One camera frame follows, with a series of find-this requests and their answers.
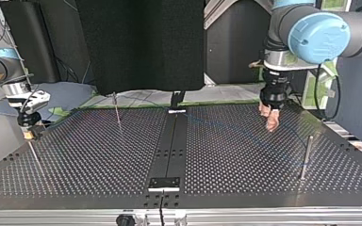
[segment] blue cap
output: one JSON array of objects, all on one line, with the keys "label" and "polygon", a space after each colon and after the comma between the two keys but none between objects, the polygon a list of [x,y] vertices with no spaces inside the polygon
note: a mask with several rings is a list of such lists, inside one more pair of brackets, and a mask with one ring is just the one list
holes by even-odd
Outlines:
[{"label": "blue cap", "polygon": [[275,0],[272,9],[287,7],[297,4],[315,4],[316,0]]},{"label": "blue cap", "polygon": [[299,20],[289,31],[289,50],[298,58],[321,64],[338,57],[348,46],[351,30],[342,18],[318,12]]},{"label": "blue cap", "polygon": [[15,49],[0,49],[0,57],[20,59]]}]

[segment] metal plate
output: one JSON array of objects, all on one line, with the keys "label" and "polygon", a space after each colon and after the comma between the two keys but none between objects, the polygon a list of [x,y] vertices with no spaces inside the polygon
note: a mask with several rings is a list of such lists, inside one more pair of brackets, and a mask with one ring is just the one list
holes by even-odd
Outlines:
[{"label": "metal plate", "polygon": [[[183,178],[182,192],[170,194],[169,207],[362,206],[361,153],[293,106],[282,111],[282,126],[269,133],[257,108],[188,108],[188,124],[177,124],[179,131],[187,131],[186,146],[172,146],[186,150],[185,167],[175,169],[182,164],[171,159],[168,173]],[[315,140],[301,181],[309,135]]]},{"label": "metal plate", "polygon": [[167,114],[128,109],[120,118],[114,109],[77,111],[34,144],[41,165],[28,149],[14,153],[0,164],[0,200],[20,199],[13,208],[141,208]]}]

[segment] robot end effector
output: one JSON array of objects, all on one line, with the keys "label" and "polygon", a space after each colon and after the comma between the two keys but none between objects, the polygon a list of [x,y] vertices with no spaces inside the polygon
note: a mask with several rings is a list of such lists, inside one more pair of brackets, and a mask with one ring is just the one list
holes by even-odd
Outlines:
[{"label": "robot end effector", "polygon": [[262,115],[263,108],[282,108],[290,72],[315,69],[336,57],[362,57],[362,12],[327,12],[313,5],[312,0],[274,1],[264,55]]},{"label": "robot end effector", "polygon": [[8,103],[19,115],[17,122],[25,139],[39,139],[45,127],[37,111],[48,105],[50,94],[43,90],[31,90],[22,64],[15,50],[0,49],[0,86]]}]

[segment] robotic arm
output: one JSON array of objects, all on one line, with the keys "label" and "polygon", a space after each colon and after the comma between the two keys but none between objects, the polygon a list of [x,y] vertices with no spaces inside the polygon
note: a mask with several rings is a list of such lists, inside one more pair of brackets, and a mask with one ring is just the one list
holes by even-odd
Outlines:
[{"label": "robotic arm", "polygon": [[14,49],[0,49],[0,86],[9,105],[19,113],[17,122],[25,139],[38,139],[45,127],[37,111],[48,104],[50,94],[43,90],[31,90]]},{"label": "robotic arm", "polygon": [[260,111],[278,126],[289,74],[336,57],[362,57],[362,12],[327,12],[313,0],[275,0],[265,46]]}]

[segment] perforated metal table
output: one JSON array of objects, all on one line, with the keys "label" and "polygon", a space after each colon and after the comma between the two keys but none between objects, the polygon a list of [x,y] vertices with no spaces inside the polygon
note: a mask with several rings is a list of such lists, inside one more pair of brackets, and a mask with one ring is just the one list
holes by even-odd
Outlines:
[{"label": "perforated metal table", "polygon": [[[285,108],[274,133],[257,105],[190,106],[172,115],[165,108],[121,109],[120,117],[121,124],[114,109],[78,110],[35,143],[41,165],[26,146],[3,159],[0,216],[25,211],[30,220],[30,210],[42,211],[35,218],[62,210],[65,219],[75,210],[110,210],[150,216],[155,225],[160,215],[174,223],[184,213],[189,225],[202,225],[192,216],[223,213],[226,222],[242,222],[257,213],[279,219],[300,211],[326,212],[321,222],[343,212],[362,223],[362,153],[297,106]],[[300,180],[310,135],[313,149]],[[166,177],[180,179],[179,192],[148,192],[151,178]]]}]

